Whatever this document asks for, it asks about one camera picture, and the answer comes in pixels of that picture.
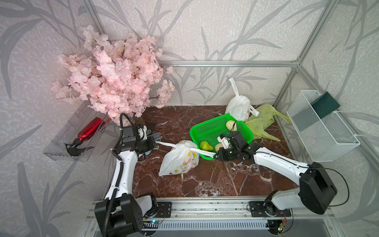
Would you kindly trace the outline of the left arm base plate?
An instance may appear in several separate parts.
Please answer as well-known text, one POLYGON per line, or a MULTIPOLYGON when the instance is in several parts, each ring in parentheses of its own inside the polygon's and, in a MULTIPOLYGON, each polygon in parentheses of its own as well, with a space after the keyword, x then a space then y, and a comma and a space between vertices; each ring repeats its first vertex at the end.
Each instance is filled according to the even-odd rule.
POLYGON ((144 217, 146 218, 170 218, 172 212, 172 202, 162 201, 158 202, 157 207, 149 210, 144 217))

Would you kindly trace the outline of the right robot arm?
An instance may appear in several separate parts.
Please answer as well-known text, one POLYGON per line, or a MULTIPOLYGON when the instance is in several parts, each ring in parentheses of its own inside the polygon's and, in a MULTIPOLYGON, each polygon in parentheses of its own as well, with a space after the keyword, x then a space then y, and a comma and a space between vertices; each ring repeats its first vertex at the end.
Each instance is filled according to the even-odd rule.
POLYGON ((264 201, 263 208, 268 216, 291 208, 307 208, 316 214, 324 214, 338 193, 326 168, 313 162, 306 164, 279 155, 255 142, 247 143, 240 132, 221 134, 222 144, 214 159, 228 162, 235 159, 250 160, 290 179, 297 188, 273 191, 264 201))

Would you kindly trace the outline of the green plastic basket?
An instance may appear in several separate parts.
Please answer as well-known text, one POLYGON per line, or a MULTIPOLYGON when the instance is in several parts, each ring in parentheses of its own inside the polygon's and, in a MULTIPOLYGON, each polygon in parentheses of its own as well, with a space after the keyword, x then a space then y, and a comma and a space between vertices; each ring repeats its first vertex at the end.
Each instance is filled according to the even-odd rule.
MULTIPOLYGON (((247 141, 248 144, 253 143, 255 147, 255 153, 256 153, 257 150, 261 148, 261 146, 253 142, 252 132, 250 131, 250 129, 246 126, 244 122, 237 121, 230 114, 222 115, 222 116, 210 119, 208 121, 205 121, 193 126, 190 129, 190 136, 192 138, 192 141, 197 145, 199 149, 200 149, 200 143, 202 141, 207 141, 214 148, 212 152, 216 153, 215 146, 219 144, 217 138, 221 134, 231 133, 231 131, 229 131, 226 127, 226 123, 229 120, 236 121, 237 131, 241 133, 241 135, 247 141)), ((214 158, 211 158, 208 156, 204 156, 204 155, 200 155, 200 156, 205 160, 214 160, 214 158)))

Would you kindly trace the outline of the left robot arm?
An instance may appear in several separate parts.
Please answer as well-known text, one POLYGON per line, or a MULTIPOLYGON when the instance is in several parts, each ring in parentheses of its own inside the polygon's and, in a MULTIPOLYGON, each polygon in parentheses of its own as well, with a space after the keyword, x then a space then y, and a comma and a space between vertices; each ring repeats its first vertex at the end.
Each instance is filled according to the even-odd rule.
POLYGON ((126 237, 143 229, 143 219, 159 209, 153 194, 135 198, 132 194, 134 170, 138 159, 156 147, 144 125, 136 125, 122 113, 119 117, 120 136, 111 149, 116 158, 114 176, 103 201, 95 205, 94 213, 104 237, 126 237), (129 126, 123 125, 126 118, 129 126))

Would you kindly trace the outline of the white printed plastic bag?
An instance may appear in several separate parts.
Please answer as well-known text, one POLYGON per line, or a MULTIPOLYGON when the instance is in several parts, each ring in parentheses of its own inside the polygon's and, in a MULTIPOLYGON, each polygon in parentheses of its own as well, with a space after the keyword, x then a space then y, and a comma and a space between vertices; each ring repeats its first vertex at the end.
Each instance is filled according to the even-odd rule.
POLYGON ((225 114, 230 114, 237 121, 246 121, 250 115, 257 117, 260 112, 251 105, 250 100, 246 96, 240 95, 234 78, 230 78, 229 81, 234 90, 235 97, 228 103, 225 114))

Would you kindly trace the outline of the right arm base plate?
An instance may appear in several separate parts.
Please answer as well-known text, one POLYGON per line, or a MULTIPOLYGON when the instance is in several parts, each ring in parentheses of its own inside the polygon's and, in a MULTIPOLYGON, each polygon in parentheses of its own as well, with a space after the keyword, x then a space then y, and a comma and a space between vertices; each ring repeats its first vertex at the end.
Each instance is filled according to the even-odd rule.
POLYGON ((284 218, 292 216, 290 209, 279 210, 273 204, 266 204, 264 201, 250 201, 247 210, 250 211, 252 217, 284 218))

